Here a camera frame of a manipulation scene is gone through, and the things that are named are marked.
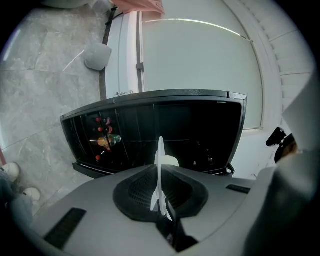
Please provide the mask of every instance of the person's leg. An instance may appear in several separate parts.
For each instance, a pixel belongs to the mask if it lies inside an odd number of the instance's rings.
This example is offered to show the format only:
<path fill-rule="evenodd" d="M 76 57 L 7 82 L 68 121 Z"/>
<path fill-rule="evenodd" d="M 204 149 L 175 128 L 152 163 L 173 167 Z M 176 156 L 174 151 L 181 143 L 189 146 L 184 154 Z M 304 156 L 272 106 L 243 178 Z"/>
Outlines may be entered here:
<path fill-rule="evenodd" d="M 21 195 L 15 196 L 11 188 L 20 173 L 16 163 L 8 163 L 0 169 L 0 200 L 6 204 L 12 219 L 18 225 L 29 226 L 33 221 L 33 201 L 40 199 L 40 191 L 34 187 L 27 188 Z"/>
<path fill-rule="evenodd" d="M 6 205 L 14 200 L 12 184 L 18 178 L 19 173 L 19 166 L 14 162 L 0 167 L 0 203 L 2 205 Z"/>

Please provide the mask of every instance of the bottle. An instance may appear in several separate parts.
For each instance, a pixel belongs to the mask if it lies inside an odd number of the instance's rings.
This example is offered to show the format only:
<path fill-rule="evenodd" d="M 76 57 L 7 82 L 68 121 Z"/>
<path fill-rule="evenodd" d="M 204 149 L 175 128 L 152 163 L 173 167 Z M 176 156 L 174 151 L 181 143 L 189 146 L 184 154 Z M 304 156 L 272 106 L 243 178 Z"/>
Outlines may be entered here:
<path fill-rule="evenodd" d="M 108 126 L 111 124 L 111 118 L 108 117 L 107 119 L 103 119 L 103 122 Z"/>
<path fill-rule="evenodd" d="M 100 126 L 98 127 L 98 132 L 102 133 L 104 131 L 104 129 Z M 112 126 L 108 125 L 106 128 L 105 128 L 105 132 L 107 134 L 111 134 L 113 132 L 113 128 Z"/>
<path fill-rule="evenodd" d="M 104 155 L 105 153 L 106 153 L 105 151 L 102 151 L 100 155 L 99 155 L 99 154 L 96 155 L 96 156 L 95 156 L 96 161 L 97 161 L 97 162 L 100 161 L 101 156 Z"/>
<path fill-rule="evenodd" d="M 109 134 L 108 138 L 113 138 L 115 139 L 116 143 L 120 143 L 121 142 L 121 136 L 118 134 Z"/>
<path fill-rule="evenodd" d="M 113 147 L 114 145 L 116 145 L 116 140 L 114 138 L 108 138 L 109 140 L 109 143 L 110 143 L 110 146 Z M 109 143 L 107 141 L 107 138 L 106 137 L 100 137 L 98 138 L 97 140 L 96 139 L 91 139 L 90 142 L 94 145 L 99 145 L 101 147 L 104 147 L 104 148 L 109 148 Z"/>

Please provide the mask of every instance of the black vent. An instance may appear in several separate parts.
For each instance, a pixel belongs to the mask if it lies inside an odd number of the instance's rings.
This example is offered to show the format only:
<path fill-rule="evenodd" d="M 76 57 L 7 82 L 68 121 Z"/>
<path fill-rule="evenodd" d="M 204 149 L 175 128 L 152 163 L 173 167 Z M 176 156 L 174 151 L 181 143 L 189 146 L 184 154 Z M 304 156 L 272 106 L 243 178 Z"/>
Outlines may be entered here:
<path fill-rule="evenodd" d="M 149 171 L 146 175 L 134 181 L 128 189 L 128 194 L 139 205 L 150 208 L 152 195 L 156 189 L 157 172 Z"/>
<path fill-rule="evenodd" d="M 226 189 L 237 191 L 237 192 L 244 193 L 244 194 L 249 194 L 249 192 L 250 192 L 250 188 L 248 188 L 248 187 L 238 186 L 238 185 L 233 185 L 233 184 L 228 185 L 226 187 Z"/>
<path fill-rule="evenodd" d="M 162 170 L 162 190 L 173 209 L 183 205 L 191 197 L 192 187 L 171 174 L 167 170 Z"/>

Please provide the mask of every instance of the black slot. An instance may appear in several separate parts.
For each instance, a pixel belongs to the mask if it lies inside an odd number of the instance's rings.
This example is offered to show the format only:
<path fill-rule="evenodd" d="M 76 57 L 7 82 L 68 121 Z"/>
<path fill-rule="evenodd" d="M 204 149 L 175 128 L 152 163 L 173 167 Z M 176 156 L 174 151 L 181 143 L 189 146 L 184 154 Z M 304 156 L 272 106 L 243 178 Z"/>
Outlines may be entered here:
<path fill-rule="evenodd" d="M 62 249 L 86 213 L 86 210 L 72 208 L 45 236 L 44 240 Z"/>
<path fill-rule="evenodd" d="M 83 146 L 82 143 L 81 143 L 81 139 L 80 139 L 80 136 L 79 136 L 79 133 L 78 133 L 78 129 L 77 129 L 77 126 L 76 126 L 76 124 L 75 124 L 75 119 L 72 118 L 71 121 L 72 121 L 72 125 L 73 125 L 73 127 L 74 127 L 74 131 L 75 131 L 76 137 L 77 137 L 77 139 L 78 139 L 78 141 L 79 141 L 80 149 L 82 150 L 83 154 L 86 155 L 86 151 L 85 151 L 85 149 L 84 149 L 84 146 Z"/>
<path fill-rule="evenodd" d="M 228 185 L 228 186 L 226 187 L 226 189 L 232 190 L 232 191 L 236 191 L 236 192 L 240 192 L 240 193 L 244 193 L 244 194 L 249 194 L 249 192 L 250 192 L 250 190 L 251 190 L 251 189 L 248 188 L 248 187 L 238 186 L 238 185 L 233 185 L 233 184 Z"/>
<path fill-rule="evenodd" d="M 130 168 L 154 164 L 157 141 L 153 106 L 118 108 L 117 113 Z"/>
<path fill-rule="evenodd" d="M 66 140 L 76 159 L 83 158 L 86 154 L 83 151 L 79 137 L 77 136 L 73 119 L 67 119 L 62 125 Z"/>
<path fill-rule="evenodd" d="M 123 138 L 123 133 L 122 133 L 122 131 L 121 131 L 121 126 L 120 126 L 120 123 L 119 123 L 118 112 L 117 112 L 117 110 L 116 110 L 116 109 L 114 110 L 114 113 L 115 113 L 116 123 L 117 123 L 117 125 L 118 125 L 118 127 L 119 127 L 119 133 L 120 133 L 120 136 L 121 136 L 121 138 Z M 128 156 L 128 152 L 127 152 L 127 149 L 126 149 L 126 146 L 125 146 L 125 144 L 124 144 L 123 139 L 122 139 L 121 143 L 123 144 L 123 147 L 124 147 L 124 151 L 125 151 L 126 158 L 128 159 L 128 162 L 130 162 L 130 160 L 129 160 L 129 156 Z"/>
<path fill-rule="evenodd" d="M 80 116 L 80 124 L 81 124 L 81 128 L 82 128 L 82 133 L 83 133 L 83 137 L 85 138 L 87 144 L 88 144 L 88 147 L 90 148 L 90 152 L 93 154 L 93 156 L 95 156 L 95 153 L 91 147 L 91 144 L 90 144 L 90 141 L 88 139 L 88 136 L 87 136 L 87 133 L 86 133 L 86 130 L 85 130 L 85 126 L 84 126 L 84 122 L 82 120 L 82 116 Z"/>

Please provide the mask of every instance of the white wall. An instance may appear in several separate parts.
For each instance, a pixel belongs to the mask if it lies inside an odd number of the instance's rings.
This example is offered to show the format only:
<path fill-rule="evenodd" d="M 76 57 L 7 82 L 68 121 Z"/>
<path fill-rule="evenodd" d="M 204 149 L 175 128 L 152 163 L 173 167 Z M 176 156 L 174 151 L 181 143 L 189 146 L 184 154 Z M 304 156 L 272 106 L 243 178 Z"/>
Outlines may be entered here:
<path fill-rule="evenodd" d="M 221 0 L 163 0 L 162 3 L 165 10 L 162 19 L 208 22 L 247 36 Z M 244 94 L 247 95 L 244 128 L 260 127 L 262 82 L 248 40 L 207 24 L 157 21 L 143 23 L 143 55 L 146 91 L 207 89 Z"/>
<path fill-rule="evenodd" d="M 298 28 L 275 2 L 271 0 L 233 1 L 239 3 L 255 19 L 272 48 L 276 59 L 275 65 L 280 77 L 281 111 L 284 111 L 311 77 L 315 67 L 313 55 Z M 291 133 L 283 118 L 279 126 L 284 128 L 287 134 Z M 272 148 L 270 153 L 268 149 L 263 148 L 261 145 L 259 147 L 259 144 L 263 143 L 265 145 L 266 139 L 271 135 L 271 132 L 272 130 L 266 130 L 268 136 L 263 134 L 242 136 L 238 151 L 232 162 L 238 170 L 241 170 L 236 176 L 238 175 L 242 178 L 251 174 L 258 175 L 259 171 L 266 165 L 267 167 L 275 166 L 274 157 L 278 146 Z M 244 152 L 250 155 L 252 159 L 250 162 Z M 267 162 L 263 159 L 263 154 L 269 156 Z"/>
<path fill-rule="evenodd" d="M 136 11 L 113 20 L 107 45 L 112 49 L 105 68 L 107 99 L 114 98 L 116 93 L 127 93 L 130 90 L 138 93 Z"/>

